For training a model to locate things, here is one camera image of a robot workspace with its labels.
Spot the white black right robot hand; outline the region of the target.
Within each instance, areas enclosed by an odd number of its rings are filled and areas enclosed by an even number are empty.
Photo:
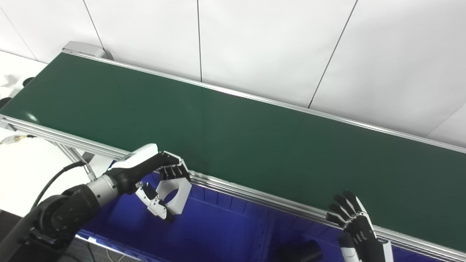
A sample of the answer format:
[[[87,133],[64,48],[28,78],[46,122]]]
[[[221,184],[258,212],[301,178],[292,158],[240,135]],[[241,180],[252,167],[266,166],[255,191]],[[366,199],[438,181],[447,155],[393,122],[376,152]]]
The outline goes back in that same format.
[[[345,262],[393,262],[391,241],[379,240],[367,210],[352,192],[333,196],[326,220],[342,232],[338,242]]]

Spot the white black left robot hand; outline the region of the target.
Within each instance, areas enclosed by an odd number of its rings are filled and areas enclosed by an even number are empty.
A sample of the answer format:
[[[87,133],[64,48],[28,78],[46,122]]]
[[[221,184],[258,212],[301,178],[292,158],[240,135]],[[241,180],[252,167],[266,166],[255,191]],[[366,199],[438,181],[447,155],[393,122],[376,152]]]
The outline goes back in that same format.
[[[107,169],[119,194],[138,196],[147,209],[169,223],[182,213],[192,184],[188,167],[179,156],[147,144]]]

